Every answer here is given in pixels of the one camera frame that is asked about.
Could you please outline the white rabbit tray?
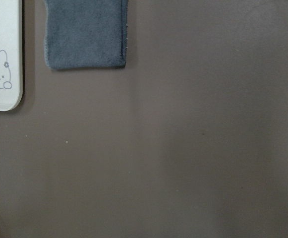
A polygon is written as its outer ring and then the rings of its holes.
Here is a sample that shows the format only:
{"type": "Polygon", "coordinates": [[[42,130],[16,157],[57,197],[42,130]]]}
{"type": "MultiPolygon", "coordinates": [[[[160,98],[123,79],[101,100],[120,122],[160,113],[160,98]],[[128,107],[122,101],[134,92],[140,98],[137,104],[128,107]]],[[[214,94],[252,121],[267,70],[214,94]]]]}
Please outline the white rabbit tray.
{"type": "Polygon", "coordinates": [[[20,0],[0,0],[0,111],[18,106],[23,95],[22,10],[20,0]]]}

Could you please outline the grey folded cloth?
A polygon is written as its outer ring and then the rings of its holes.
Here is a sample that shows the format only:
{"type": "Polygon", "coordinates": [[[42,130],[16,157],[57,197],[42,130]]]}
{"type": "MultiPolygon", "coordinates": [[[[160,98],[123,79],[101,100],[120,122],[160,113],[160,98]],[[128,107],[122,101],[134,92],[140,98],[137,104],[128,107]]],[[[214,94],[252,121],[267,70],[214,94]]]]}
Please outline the grey folded cloth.
{"type": "Polygon", "coordinates": [[[49,68],[125,67],[126,0],[47,0],[45,7],[49,68]]]}

